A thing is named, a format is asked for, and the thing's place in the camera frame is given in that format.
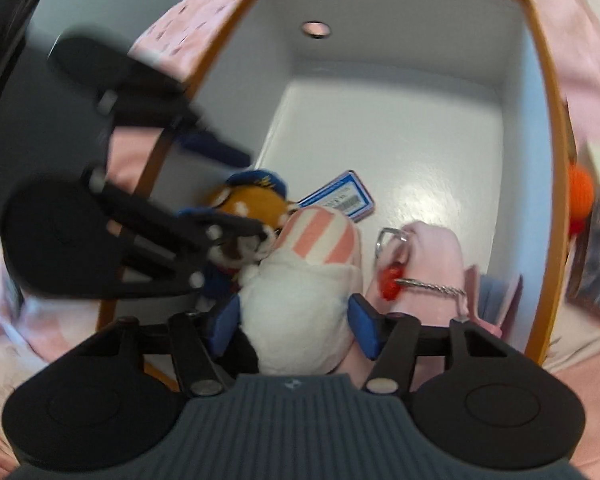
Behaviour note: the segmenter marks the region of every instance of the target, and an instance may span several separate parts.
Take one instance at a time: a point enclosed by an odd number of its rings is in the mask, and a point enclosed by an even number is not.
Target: pink striped plush
[[[291,248],[312,265],[360,266],[356,227],[335,209],[309,206],[296,212],[280,233],[275,249]]]

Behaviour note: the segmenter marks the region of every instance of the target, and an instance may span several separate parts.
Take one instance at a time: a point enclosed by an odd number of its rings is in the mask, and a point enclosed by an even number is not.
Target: gray rubber grip
[[[566,459],[537,470],[477,468],[438,450],[395,397],[347,376],[241,376],[223,396],[191,400],[158,446],[91,473],[25,465],[11,480],[584,480]]]

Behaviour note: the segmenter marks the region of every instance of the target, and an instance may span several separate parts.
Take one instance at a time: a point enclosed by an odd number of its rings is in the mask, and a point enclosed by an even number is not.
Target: stuffed toy
[[[272,253],[241,272],[240,284],[234,304],[260,373],[331,372],[353,343],[347,300],[362,291],[358,229],[335,209],[303,208],[282,229]],[[222,316],[231,315],[230,305]],[[213,340],[211,348],[216,353]]]
[[[260,220],[266,238],[239,237],[209,252],[202,295],[212,300],[235,292],[237,273],[246,265],[267,256],[285,226],[289,215],[298,209],[286,200],[286,185],[275,173],[251,170],[236,173],[206,199],[205,206],[230,215]],[[200,208],[187,211],[200,211]]]

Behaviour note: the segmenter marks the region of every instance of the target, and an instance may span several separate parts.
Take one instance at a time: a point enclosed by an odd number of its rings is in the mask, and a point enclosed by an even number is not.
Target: white plush toy
[[[260,373],[325,374],[353,342],[349,296],[362,291],[360,236],[343,213],[321,206],[296,212],[273,252],[240,277],[241,329]]]

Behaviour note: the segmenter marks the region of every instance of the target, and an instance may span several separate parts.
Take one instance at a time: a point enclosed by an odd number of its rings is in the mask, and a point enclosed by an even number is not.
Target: plush ear
[[[222,186],[218,191],[213,193],[208,200],[209,207],[220,207],[224,204],[231,196],[233,188],[228,186]]]
[[[290,202],[289,200],[286,201],[286,212],[288,213],[289,216],[291,216],[293,213],[295,213],[299,209],[300,209],[300,206],[297,203]]]

